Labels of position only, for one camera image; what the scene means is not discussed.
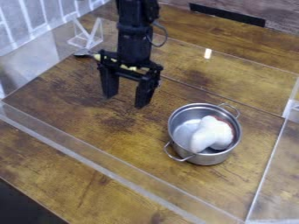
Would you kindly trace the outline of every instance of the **stainless steel pot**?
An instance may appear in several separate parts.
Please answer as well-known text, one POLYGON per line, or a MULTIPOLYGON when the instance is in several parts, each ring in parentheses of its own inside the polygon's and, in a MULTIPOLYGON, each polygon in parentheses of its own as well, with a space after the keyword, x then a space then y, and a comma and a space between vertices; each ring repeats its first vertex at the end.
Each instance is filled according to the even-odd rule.
POLYGON ((222 163, 229 158, 229 155, 238 146, 242 138, 242 129, 238 118, 239 111, 227 103, 222 103, 219 106, 209 103, 194 103, 178 108, 173 112, 169 120, 169 134, 171 141, 163 147, 166 154, 175 161, 189 161, 197 165, 215 165, 222 163), (237 114, 233 115, 223 107, 234 109, 237 114), (199 127, 199 123, 205 116, 218 116, 231 124, 234 129, 234 139, 226 150, 219 151, 209 148, 201 153, 194 153, 190 150, 193 133, 199 127), (170 154, 170 146, 173 146, 181 157, 175 157, 170 154))

